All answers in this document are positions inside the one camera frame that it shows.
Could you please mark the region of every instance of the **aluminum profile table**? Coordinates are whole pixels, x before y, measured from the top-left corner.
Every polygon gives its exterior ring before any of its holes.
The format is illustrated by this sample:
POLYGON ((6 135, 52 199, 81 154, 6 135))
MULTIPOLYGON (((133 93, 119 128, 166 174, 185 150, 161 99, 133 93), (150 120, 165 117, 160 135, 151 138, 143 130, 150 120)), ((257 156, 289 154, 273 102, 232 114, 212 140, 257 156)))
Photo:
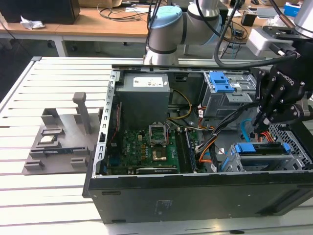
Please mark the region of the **aluminum profile table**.
MULTIPOLYGON (((85 174, 21 174, 44 108, 73 114, 72 94, 86 92, 89 112, 97 113, 104 103, 111 64, 141 63, 141 59, 59 57, 29 63, 0 104, 0 234, 215 235, 231 230, 254 235, 313 234, 312 199, 280 217, 104 225, 92 200, 81 196, 85 174)), ((180 63, 215 65, 199 59, 180 63)))

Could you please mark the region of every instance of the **paper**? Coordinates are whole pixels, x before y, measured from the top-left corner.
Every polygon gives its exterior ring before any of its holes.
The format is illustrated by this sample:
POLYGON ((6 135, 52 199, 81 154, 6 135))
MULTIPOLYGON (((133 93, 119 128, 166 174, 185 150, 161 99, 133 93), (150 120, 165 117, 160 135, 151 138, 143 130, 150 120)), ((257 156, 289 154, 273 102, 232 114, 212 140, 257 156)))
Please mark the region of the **paper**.
POLYGON ((21 25, 24 26, 24 28, 27 28, 29 30, 32 30, 33 28, 43 28, 45 27, 44 24, 41 21, 30 21, 21 16, 21 25))
MULTIPOLYGON (((232 11, 233 11, 233 8, 229 8, 227 15, 230 16, 232 11)), ((241 16, 241 14, 239 13, 239 11, 236 11, 234 17, 239 17, 239 16, 241 16)))
POLYGON ((163 87, 162 77, 135 77, 134 87, 163 87))

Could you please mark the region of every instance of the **red wire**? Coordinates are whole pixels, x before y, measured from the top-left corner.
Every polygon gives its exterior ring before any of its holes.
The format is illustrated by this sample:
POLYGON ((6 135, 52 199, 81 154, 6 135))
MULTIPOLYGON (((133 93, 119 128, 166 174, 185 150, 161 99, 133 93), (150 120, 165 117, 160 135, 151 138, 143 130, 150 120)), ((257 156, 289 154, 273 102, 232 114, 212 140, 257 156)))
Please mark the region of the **red wire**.
POLYGON ((110 140, 109 144, 111 144, 111 142, 114 139, 114 137, 115 137, 115 135, 117 133, 117 130, 118 130, 118 112, 119 112, 119 106, 117 106, 117 112, 116 112, 116 130, 115 130, 114 135, 112 136, 112 139, 110 140))

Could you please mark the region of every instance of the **wooden desk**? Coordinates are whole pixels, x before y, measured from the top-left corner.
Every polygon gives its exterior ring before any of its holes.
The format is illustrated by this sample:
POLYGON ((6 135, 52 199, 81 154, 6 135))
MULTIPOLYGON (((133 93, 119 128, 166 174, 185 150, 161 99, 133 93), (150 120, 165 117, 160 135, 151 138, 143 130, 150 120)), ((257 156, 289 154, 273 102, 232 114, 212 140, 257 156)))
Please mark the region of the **wooden desk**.
MULTIPOLYGON (((111 17, 134 14, 134 12, 121 12, 112 14, 111 17)), ((141 17, 146 20, 147 15, 144 14, 141 17)), ((108 20, 101 17, 96 8, 81 8, 80 15, 74 24, 47 23, 45 28, 34 30, 26 29, 20 23, 4 23, 4 25, 17 39, 53 40, 60 57, 68 56, 65 41, 143 43, 147 35, 145 21, 116 22, 108 20)), ((0 38, 12 38, 1 25, 0 38)))
MULTIPOLYGON (((24 28, 20 23, 7 23, 3 22, 4 26, 10 31, 10 33, 20 33, 20 34, 41 34, 41 35, 47 35, 47 34, 55 34, 55 30, 60 26, 58 23, 48 23, 45 24, 44 28, 38 28, 29 30, 27 28, 24 28)), ((0 33, 7 33, 7 31, 2 27, 0 24, 0 33)))
MULTIPOLYGON (((109 10, 102 12, 108 15, 109 10)), ((125 17, 134 15, 134 12, 121 12, 111 14, 110 17, 125 17)), ((146 20, 147 14, 141 15, 146 20)), ((81 8, 79 17, 72 25, 61 24, 56 30, 57 35, 79 36, 110 36, 110 37, 139 37, 147 35, 147 23, 143 20, 137 22, 117 22, 100 16, 96 8, 81 8)))

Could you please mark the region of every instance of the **computer case side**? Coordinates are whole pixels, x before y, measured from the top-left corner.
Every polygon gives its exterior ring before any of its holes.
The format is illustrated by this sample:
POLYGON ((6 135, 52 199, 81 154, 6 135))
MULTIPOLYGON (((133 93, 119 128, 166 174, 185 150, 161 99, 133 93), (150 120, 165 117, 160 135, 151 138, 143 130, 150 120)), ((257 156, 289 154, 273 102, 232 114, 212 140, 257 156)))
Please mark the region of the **computer case side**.
POLYGON ((283 215, 313 196, 311 173, 91 179, 104 223, 283 215))

